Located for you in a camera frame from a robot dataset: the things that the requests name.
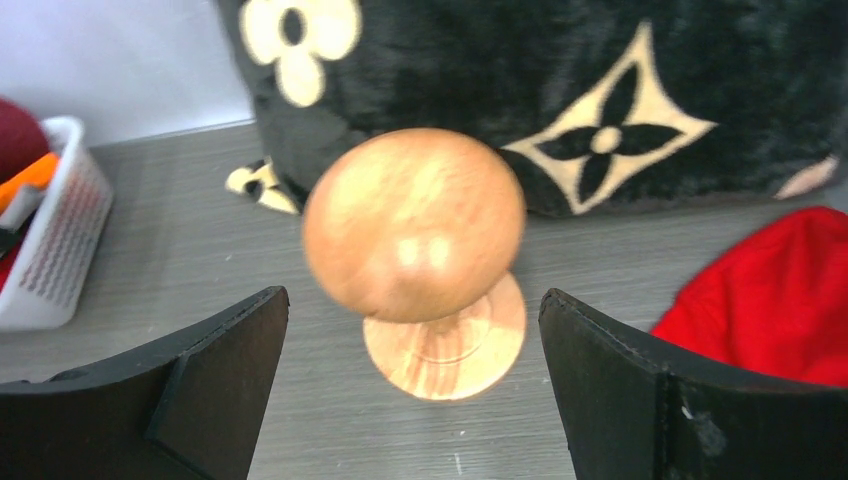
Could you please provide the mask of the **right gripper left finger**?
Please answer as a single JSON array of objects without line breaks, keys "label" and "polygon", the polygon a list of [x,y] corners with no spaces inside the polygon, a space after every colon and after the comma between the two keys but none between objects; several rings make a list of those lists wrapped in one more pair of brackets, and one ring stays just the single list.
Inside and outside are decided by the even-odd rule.
[{"label": "right gripper left finger", "polygon": [[1,387],[5,479],[244,479],[286,335],[272,286],[42,382]]}]

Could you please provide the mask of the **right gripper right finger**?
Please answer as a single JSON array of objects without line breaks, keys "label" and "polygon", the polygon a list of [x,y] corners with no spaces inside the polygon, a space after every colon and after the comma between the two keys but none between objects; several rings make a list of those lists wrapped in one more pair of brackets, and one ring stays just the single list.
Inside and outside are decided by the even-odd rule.
[{"label": "right gripper right finger", "polygon": [[539,329],[580,479],[843,479],[847,392],[708,359],[558,290]]}]

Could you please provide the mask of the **wooden hat stand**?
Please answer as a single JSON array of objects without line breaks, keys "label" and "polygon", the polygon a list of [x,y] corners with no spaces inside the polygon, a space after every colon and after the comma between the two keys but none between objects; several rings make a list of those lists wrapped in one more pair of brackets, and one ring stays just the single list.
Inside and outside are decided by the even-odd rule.
[{"label": "wooden hat stand", "polygon": [[511,271],[526,208],[491,147],[437,128],[376,136],[323,173],[302,218],[313,277],[363,316],[367,353],[390,384],[451,402],[508,373],[527,329]]}]

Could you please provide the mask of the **orange hat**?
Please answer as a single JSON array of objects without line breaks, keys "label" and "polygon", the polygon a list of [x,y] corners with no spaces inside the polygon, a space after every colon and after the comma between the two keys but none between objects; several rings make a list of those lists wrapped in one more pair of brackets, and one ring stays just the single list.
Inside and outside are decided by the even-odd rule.
[{"label": "orange hat", "polygon": [[4,212],[9,207],[22,187],[31,186],[39,190],[47,188],[55,174],[59,161],[60,157],[57,154],[48,152],[10,180],[2,183],[1,212]]}]

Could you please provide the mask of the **dark red bucket hat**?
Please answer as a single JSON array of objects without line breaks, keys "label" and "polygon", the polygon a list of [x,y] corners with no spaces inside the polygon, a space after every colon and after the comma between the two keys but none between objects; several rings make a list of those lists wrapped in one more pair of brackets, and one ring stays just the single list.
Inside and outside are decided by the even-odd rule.
[{"label": "dark red bucket hat", "polygon": [[50,145],[39,121],[25,108],[1,98],[1,182],[4,183],[45,154]]}]

